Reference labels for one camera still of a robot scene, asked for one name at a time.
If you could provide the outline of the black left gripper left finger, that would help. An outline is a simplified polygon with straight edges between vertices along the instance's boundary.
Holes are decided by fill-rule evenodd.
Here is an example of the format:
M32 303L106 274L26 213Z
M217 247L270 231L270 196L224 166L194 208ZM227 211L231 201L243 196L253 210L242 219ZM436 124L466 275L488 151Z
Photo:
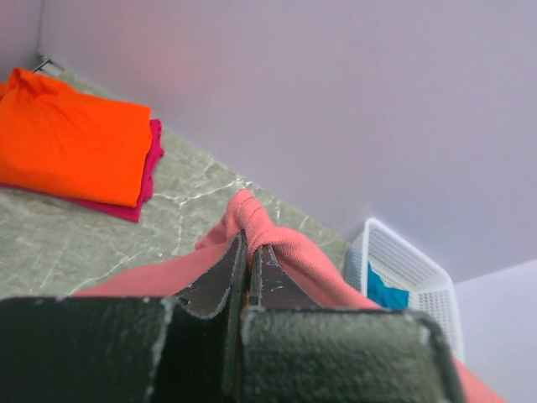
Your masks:
M170 297L1 302L4 402L230 402L248 246Z

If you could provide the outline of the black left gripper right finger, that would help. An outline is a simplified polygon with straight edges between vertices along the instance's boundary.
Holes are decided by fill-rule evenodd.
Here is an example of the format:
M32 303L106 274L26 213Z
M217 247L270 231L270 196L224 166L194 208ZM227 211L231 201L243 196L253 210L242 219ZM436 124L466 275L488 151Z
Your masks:
M463 402L439 325L419 311L325 309L273 249L253 258L242 312L245 402Z

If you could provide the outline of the salmon pink t-shirt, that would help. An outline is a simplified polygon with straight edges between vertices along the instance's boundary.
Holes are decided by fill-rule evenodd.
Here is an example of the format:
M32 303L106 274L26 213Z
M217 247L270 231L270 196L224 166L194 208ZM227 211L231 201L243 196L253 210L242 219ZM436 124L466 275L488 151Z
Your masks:
M327 256L305 235L274 224L261 203L246 190L239 191L229 201L221 221L196 244L193 253L161 264L132 268L100 285L83 290L81 295L172 296L186 289L210 269L224 255L238 234L245 235L248 254L246 280L238 317L235 388L230 402L245 402L241 397L241 319L249 301L253 258L259 248L271 247L285 272L325 309L383 309L352 288ZM465 394L463 402L499 401L499 396L457 360L452 352L451 356Z

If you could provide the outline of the blue t-shirt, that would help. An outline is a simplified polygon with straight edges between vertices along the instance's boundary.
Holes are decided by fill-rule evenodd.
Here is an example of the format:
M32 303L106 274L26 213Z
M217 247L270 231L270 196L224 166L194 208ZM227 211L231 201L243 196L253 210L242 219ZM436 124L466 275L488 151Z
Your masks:
M368 298L383 308L404 310L409 307L409 292L387 286L371 264L368 264Z

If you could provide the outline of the folded magenta t-shirt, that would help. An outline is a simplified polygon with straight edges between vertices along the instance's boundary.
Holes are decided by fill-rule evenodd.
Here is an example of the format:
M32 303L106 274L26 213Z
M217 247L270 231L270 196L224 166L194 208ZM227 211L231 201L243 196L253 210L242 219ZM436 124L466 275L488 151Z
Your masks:
M1 126L1 184L136 222L163 154L141 115L15 119Z

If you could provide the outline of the white plastic basket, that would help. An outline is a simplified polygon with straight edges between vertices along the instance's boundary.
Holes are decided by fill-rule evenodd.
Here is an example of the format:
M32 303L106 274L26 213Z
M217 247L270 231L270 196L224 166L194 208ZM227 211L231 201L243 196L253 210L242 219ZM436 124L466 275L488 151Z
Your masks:
M431 315L440 324L456 357L464 360L460 312L451 277L427 255L372 217L365 221L362 233L347 250L343 277L369 297L371 272L383 285L408 292L408 308Z

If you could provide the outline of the folded orange t-shirt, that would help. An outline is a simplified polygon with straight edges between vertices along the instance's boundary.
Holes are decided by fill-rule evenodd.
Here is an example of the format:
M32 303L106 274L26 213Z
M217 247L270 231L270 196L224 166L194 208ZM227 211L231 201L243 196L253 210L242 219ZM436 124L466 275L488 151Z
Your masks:
M1 85L1 182L134 207L152 143L150 118L150 107L15 68Z

